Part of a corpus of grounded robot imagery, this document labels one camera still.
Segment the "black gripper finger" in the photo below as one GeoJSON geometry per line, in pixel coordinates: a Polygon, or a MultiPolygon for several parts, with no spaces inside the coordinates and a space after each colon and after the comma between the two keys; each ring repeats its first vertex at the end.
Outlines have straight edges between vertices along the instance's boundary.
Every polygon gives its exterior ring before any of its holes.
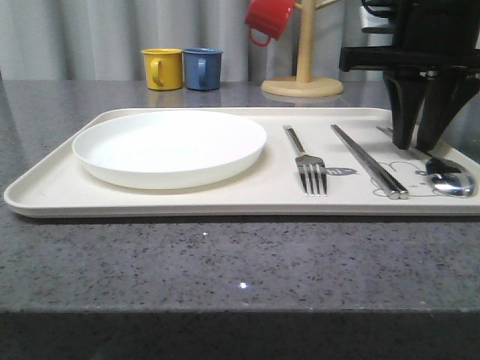
{"type": "Polygon", "coordinates": [[[429,79],[417,132],[417,148],[429,152],[458,112],[479,93],[479,79],[466,69],[441,70],[429,79]]]}
{"type": "Polygon", "coordinates": [[[385,70],[382,78],[391,104],[392,142],[399,149],[408,149],[428,80],[411,70],[385,70]]]}

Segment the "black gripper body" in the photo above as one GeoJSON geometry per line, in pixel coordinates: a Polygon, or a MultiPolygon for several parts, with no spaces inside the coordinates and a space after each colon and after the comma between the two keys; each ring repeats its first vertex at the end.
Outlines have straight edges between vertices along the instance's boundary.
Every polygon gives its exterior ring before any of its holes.
{"type": "Polygon", "coordinates": [[[343,47],[342,71],[449,68],[479,72],[478,1],[363,1],[391,8],[393,34],[388,46],[343,47]]]}

